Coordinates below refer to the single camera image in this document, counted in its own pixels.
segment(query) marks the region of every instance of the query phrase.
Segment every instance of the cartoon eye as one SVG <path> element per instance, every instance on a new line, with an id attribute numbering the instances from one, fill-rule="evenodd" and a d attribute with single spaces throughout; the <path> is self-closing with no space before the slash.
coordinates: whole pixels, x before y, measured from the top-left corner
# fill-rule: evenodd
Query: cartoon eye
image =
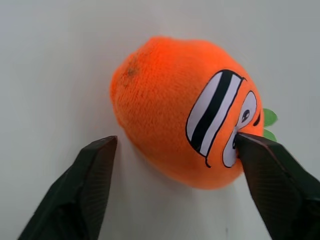
<path id="1" fill-rule="evenodd" d="M 257 99 L 255 94 L 252 91 L 250 91 L 243 102 L 243 105 L 240 111 L 239 120 L 238 120 L 238 123 L 236 124 L 236 127 L 238 129 L 242 129 L 245 126 L 247 126 L 254 118 L 256 110 L 257 110 Z"/>
<path id="2" fill-rule="evenodd" d="M 256 113 L 256 110 L 257 99 L 255 94 L 252 91 L 250 91 L 243 102 L 238 122 L 234 127 L 231 136 L 229 137 L 229 140 L 226 143 L 225 148 L 223 150 L 223 164 L 227 168 L 231 168 L 236 163 L 236 134 L 238 130 L 244 128 L 252 121 Z"/>

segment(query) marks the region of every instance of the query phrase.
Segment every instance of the white surface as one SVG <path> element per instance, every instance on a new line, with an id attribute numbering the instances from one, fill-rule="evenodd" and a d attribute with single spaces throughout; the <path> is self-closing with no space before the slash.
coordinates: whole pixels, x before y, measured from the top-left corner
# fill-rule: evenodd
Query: white surface
<path id="1" fill-rule="evenodd" d="M 0 0 L 0 238 L 14 240 L 93 140 L 119 136 L 100 239 L 268 240 L 243 177 L 218 191 L 140 160 L 111 110 L 116 66 L 156 34 L 208 39 L 251 74 L 278 140 L 320 178 L 316 0 Z"/>

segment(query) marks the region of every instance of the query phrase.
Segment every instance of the stuffed carrot toy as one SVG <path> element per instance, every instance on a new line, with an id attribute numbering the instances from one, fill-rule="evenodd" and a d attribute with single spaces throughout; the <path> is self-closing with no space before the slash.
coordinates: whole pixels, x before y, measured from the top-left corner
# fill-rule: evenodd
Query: stuffed carrot toy
<path id="1" fill-rule="evenodd" d="M 110 97 L 118 123 L 142 155 L 194 188 L 230 184 L 243 172 L 236 133 L 264 134 L 254 82 L 205 40 L 151 38 L 117 68 Z"/>

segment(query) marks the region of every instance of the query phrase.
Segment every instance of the black and white striped eye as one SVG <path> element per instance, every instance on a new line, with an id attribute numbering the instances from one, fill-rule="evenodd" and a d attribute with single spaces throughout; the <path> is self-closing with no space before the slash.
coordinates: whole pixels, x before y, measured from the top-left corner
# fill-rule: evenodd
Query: black and white striped eye
<path id="1" fill-rule="evenodd" d="M 243 81 L 230 70 L 216 73 L 194 104 L 186 122 L 186 136 L 199 154 L 207 157 Z"/>
<path id="2" fill-rule="evenodd" d="M 227 168 L 231 168 L 236 163 L 236 160 L 237 160 L 235 138 L 238 130 L 244 128 L 252 121 L 256 111 L 257 111 L 257 99 L 255 94 L 252 91 L 250 91 L 247 94 L 242 104 L 238 122 L 234 127 L 231 133 L 231 136 L 223 150 L 223 164 Z"/>

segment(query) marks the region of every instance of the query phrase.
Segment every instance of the green felt leaf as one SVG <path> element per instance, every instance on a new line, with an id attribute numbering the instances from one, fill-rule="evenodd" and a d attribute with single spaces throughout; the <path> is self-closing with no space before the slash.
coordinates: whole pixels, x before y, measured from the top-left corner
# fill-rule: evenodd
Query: green felt leaf
<path id="1" fill-rule="evenodd" d="M 265 127 L 273 125 L 278 120 L 277 115 L 270 109 L 264 108 L 263 113 Z"/>
<path id="2" fill-rule="evenodd" d="M 275 136 L 272 132 L 270 132 L 270 131 L 268 131 L 268 130 L 266 130 L 266 129 L 263 131 L 263 136 L 264 136 L 266 139 L 269 139 L 269 140 L 271 140 L 271 141 L 274 141 L 274 142 L 277 141 L 276 136 Z"/>

